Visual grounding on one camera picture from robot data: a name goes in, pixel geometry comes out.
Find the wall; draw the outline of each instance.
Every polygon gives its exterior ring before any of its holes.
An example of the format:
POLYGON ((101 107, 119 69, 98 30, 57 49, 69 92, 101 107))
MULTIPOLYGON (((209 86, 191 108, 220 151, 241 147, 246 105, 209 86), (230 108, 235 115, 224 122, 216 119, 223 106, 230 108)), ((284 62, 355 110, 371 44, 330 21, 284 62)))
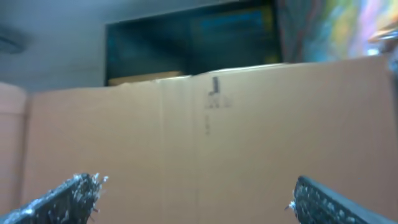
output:
POLYGON ((104 25, 230 0, 2 0, 0 23, 27 37, 22 54, 0 54, 0 82, 29 91, 104 83, 104 25))

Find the cardboard surface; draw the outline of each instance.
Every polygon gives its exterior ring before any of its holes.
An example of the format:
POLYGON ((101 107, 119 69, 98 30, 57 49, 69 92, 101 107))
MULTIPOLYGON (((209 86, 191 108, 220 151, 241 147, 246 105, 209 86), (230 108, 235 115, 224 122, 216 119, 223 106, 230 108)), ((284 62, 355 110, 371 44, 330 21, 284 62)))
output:
POLYGON ((112 78, 108 80, 108 84, 109 86, 117 86, 123 83, 143 82, 143 81, 156 80, 161 78, 178 77, 181 75, 182 75, 181 72, 160 72, 160 73, 145 74, 145 75, 133 75, 122 78, 112 78))
POLYGON ((40 93, 22 201, 99 172, 95 223, 297 223, 305 174, 398 220, 393 102, 382 57, 40 93))
POLYGON ((0 213, 19 205, 27 95, 0 83, 0 213))

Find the cardboard box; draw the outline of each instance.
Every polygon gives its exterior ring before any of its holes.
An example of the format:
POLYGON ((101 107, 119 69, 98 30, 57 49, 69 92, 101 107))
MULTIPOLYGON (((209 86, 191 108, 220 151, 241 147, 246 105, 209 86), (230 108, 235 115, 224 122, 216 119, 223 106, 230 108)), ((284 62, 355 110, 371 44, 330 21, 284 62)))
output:
POLYGON ((0 214, 19 206, 27 95, 0 83, 0 214))
POLYGON ((95 223, 297 223, 305 174, 398 220, 391 76, 368 57, 40 93, 22 201, 99 172, 95 223))
POLYGON ((181 72, 160 72, 160 73, 153 73, 153 74, 145 74, 145 75, 133 75, 129 77, 122 77, 122 78, 112 78, 108 80, 109 86, 117 86, 123 83, 132 83, 132 82, 143 82, 149 80, 156 80, 160 78, 171 78, 171 77, 178 77, 181 76, 181 72))

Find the cardboard seam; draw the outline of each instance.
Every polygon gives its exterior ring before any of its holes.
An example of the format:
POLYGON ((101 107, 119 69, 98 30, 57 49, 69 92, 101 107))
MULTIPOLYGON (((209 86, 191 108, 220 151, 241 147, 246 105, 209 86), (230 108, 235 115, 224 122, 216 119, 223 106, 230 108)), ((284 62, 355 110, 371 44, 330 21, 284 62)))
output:
POLYGON ((195 97, 195 84, 193 82, 194 79, 190 78, 188 80, 188 87, 189 87, 189 94, 190 94, 190 114, 191 114, 191 119, 190 119, 190 129, 191 129, 191 135, 192 135, 192 151, 193 151, 193 161, 192 161, 192 172, 194 175, 194 206, 195 206, 195 224, 200 223, 201 215, 200 215, 200 201, 199 201, 199 196, 200 196, 200 190, 199 190, 199 159, 198 159, 198 144, 197 144, 197 132, 195 127, 197 126, 197 112, 195 110, 195 106, 197 105, 197 99, 195 97))
POLYGON ((26 117, 26 114, 22 114, 22 113, 11 113, 11 112, 1 112, 1 115, 9 115, 9 116, 22 116, 22 117, 26 117))
POLYGON ((21 169, 19 171, 20 174, 20 179, 19 179, 19 184, 18 184, 18 196, 17 196, 17 206, 22 206, 23 205, 23 192, 24 192, 24 186, 25 186, 25 167, 26 167, 26 160, 27 160, 27 146, 28 146, 28 138, 29 138, 29 121, 30 121, 30 112, 32 111, 32 101, 33 97, 27 95, 26 98, 26 103, 25 103, 25 115, 24 115, 24 123, 23 123, 23 131, 21 134, 21 141, 22 141, 22 155, 20 158, 20 164, 21 164, 21 169))
POLYGON ((160 219, 162 220, 162 223, 165 222, 165 213, 167 212, 167 203, 166 203, 166 196, 165 196, 165 188, 167 186, 166 184, 166 155, 165 155, 165 141, 164 141, 164 88, 163 88, 163 82, 159 80, 158 82, 153 82, 157 85, 157 91, 158 94, 160 94, 159 97, 159 119, 160 119, 160 156, 161 156, 161 165, 160 165, 160 176, 161 176, 161 185, 162 187, 160 188, 160 195, 161 195, 161 211, 160 211, 160 219))

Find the colorful poster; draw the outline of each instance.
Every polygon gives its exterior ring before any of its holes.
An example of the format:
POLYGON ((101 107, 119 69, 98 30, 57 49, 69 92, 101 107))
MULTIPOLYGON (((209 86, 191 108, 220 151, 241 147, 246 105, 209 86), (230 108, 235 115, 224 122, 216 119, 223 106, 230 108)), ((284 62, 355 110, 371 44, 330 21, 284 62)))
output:
POLYGON ((398 0, 277 0, 285 62, 376 54, 368 39, 398 14, 398 0))

